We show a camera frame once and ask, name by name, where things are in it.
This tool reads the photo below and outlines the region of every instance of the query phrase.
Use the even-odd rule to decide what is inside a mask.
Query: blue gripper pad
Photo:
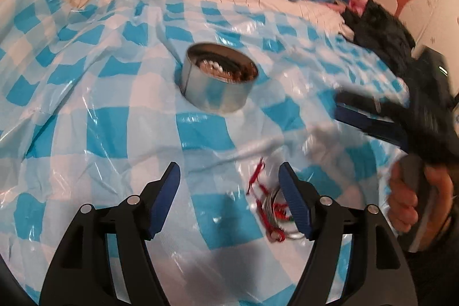
[[[162,226],[164,226],[164,222],[168,216],[169,209],[171,208],[172,201],[177,193],[179,184],[180,167],[174,163],[150,209],[151,237],[154,237],[162,230]]]
[[[313,232],[311,210],[298,190],[298,183],[306,182],[300,181],[289,163],[284,162],[281,167],[279,167],[279,184],[281,185],[282,193],[287,201],[298,231],[303,233],[307,239],[311,239]]]

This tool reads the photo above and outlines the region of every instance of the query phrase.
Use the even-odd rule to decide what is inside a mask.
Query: black cloth
[[[441,239],[423,252],[405,253],[419,306],[458,305],[459,207],[453,205],[451,224]]]
[[[374,51],[397,77],[404,75],[416,43],[399,19],[373,0],[362,17],[349,9],[342,16],[354,31],[355,44]]]

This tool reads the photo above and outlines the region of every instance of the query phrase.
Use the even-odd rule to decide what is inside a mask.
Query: blue and white checkered plastic sheet
[[[207,114],[182,97],[185,50],[204,41],[258,65],[242,110]],[[352,207],[382,203],[398,150],[333,121],[331,89],[406,97],[373,53],[301,18],[184,0],[93,0],[85,9],[1,0],[0,82],[0,253],[36,301],[79,206],[116,205],[175,161],[180,187],[147,244],[170,303],[285,305],[311,243],[266,239],[245,196],[259,158],[268,185],[288,160],[321,194]],[[330,299],[348,256],[346,237]]]

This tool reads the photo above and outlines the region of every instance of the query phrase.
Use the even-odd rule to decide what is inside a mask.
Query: silver screw
[[[128,204],[129,205],[137,205],[141,198],[137,195],[132,195],[128,197]]]
[[[368,205],[367,209],[371,214],[378,214],[379,213],[379,208],[376,205]]]
[[[89,204],[85,204],[85,205],[83,205],[83,206],[80,208],[80,211],[81,211],[83,214],[88,214],[91,210],[92,210],[92,206],[89,205]]]
[[[333,200],[328,196],[322,196],[319,201],[325,206],[330,206],[333,203]]]

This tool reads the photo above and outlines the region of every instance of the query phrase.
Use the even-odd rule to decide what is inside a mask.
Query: round metal container
[[[234,112],[247,101],[258,77],[243,53],[215,43],[197,43],[186,52],[180,89],[196,107],[214,113]]]

